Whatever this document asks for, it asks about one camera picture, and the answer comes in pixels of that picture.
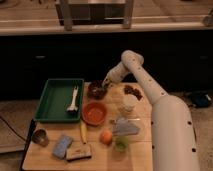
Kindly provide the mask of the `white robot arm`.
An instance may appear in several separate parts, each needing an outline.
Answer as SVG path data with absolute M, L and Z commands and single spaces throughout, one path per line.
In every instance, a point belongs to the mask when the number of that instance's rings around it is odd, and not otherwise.
M 151 111 L 153 171 L 200 171 L 191 112 L 177 96 L 167 93 L 142 67 L 144 58 L 131 50 L 106 75 L 102 85 L 121 82 L 132 74 L 143 89 Z

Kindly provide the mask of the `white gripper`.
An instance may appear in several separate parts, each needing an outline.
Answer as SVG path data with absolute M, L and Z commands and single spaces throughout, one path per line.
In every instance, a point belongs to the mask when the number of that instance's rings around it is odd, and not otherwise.
M 103 88 L 108 88 L 112 83 L 116 82 L 116 76 L 112 73 L 108 73 L 102 82 Z

